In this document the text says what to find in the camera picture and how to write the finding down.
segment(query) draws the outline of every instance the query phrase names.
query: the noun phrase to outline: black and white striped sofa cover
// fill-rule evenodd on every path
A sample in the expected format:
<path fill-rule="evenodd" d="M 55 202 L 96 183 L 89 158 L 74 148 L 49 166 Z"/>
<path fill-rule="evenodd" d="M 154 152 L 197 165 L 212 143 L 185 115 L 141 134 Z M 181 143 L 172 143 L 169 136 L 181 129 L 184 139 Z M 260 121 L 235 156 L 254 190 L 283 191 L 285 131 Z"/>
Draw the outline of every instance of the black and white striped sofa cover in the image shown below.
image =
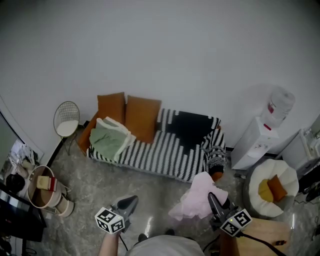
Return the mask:
<path fill-rule="evenodd" d="M 92 145 L 86 156 L 190 183 L 196 174 L 209 170 L 202 147 L 217 145 L 221 149 L 220 162 L 226 162 L 225 139 L 219 124 L 220 119 L 212 116 L 162 108 L 152 144 L 136 140 L 120 154 L 118 162 L 103 157 Z"/>

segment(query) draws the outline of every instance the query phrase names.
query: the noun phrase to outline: person's arm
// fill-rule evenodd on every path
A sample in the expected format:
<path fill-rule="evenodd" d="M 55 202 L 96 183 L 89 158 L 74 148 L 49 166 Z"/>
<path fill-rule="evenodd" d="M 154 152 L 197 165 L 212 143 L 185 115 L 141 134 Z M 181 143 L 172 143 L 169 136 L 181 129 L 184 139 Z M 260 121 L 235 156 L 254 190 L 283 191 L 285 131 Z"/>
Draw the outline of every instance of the person's arm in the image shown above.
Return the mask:
<path fill-rule="evenodd" d="M 118 256 L 119 235 L 119 232 L 115 234 L 107 233 L 102 241 L 98 256 Z"/>

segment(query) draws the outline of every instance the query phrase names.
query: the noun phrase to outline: marble floor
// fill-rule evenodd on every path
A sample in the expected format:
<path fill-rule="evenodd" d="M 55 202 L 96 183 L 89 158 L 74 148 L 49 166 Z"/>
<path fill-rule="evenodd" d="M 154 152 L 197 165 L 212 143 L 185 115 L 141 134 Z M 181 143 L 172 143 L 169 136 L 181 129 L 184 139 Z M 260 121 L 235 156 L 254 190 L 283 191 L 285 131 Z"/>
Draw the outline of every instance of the marble floor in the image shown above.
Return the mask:
<path fill-rule="evenodd" d="M 94 216 L 101 207 L 124 195 L 139 197 L 139 204 L 131 216 L 132 224 L 122 235 L 128 248 L 137 242 L 140 233 L 152 237 L 163 234 L 168 228 L 173 228 L 179 236 L 194 238 L 201 248 L 216 236 L 209 226 L 209 217 L 179 222 L 168 216 L 168 211 L 190 188 L 188 183 L 88 159 L 74 142 L 70 156 L 61 148 L 51 168 L 58 180 L 72 189 L 68 198 L 75 202 L 75 208 L 67 218 L 43 212 L 47 228 L 42 242 L 27 241 L 27 247 L 35 249 L 40 256 L 97 255 L 105 232 L 97 227 Z M 216 185 L 228 191 L 242 207 L 243 180 L 235 178 L 234 173 L 228 163 Z M 302 201 L 304 195 L 297 199 Z M 320 249 L 320 236 L 314 241 L 311 239 L 318 205 L 295 203 L 290 211 L 277 218 L 292 226 L 294 215 L 288 256 L 314 256 Z M 125 247 L 119 242 L 118 255 L 125 253 Z"/>

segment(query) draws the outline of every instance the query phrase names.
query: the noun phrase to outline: orange pillow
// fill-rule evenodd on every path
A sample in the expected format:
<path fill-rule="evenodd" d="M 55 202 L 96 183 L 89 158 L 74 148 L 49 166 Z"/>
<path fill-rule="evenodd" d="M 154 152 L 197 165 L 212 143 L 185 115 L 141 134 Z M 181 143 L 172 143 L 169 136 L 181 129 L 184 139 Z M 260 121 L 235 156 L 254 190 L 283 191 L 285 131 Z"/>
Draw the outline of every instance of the orange pillow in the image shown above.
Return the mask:
<path fill-rule="evenodd" d="M 104 119 L 110 117 L 113 120 L 125 124 L 125 93 L 119 92 L 109 95 L 98 95 L 98 117 Z"/>
<path fill-rule="evenodd" d="M 138 98 L 128 95 L 125 111 L 125 127 L 136 139 L 153 143 L 161 100 Z"/>
<path fill-rule="evenodd" d="M 275 175 L 272 179 L 269 179 L 267 184 L 273 194 L 273 199 L 276 202 L 279 202 L 286 196 L 286 194 L 288 194 L 284 187 L 281 185 L 278 175 Z"/>

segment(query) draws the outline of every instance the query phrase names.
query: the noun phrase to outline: water bottle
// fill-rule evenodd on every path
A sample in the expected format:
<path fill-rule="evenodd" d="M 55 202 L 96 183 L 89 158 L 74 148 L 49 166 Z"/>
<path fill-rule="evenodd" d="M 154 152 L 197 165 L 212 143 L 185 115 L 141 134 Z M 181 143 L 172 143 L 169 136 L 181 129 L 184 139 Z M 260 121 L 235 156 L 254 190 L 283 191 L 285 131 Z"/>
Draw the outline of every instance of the water bottle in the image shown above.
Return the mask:
<path fill-rule="evenodd" d="M 261 122 L 269 130 L 278 128 L 286 119 L 295 101 L 296 98 L 291 92 L 277 86 L 262 112 Z"/>

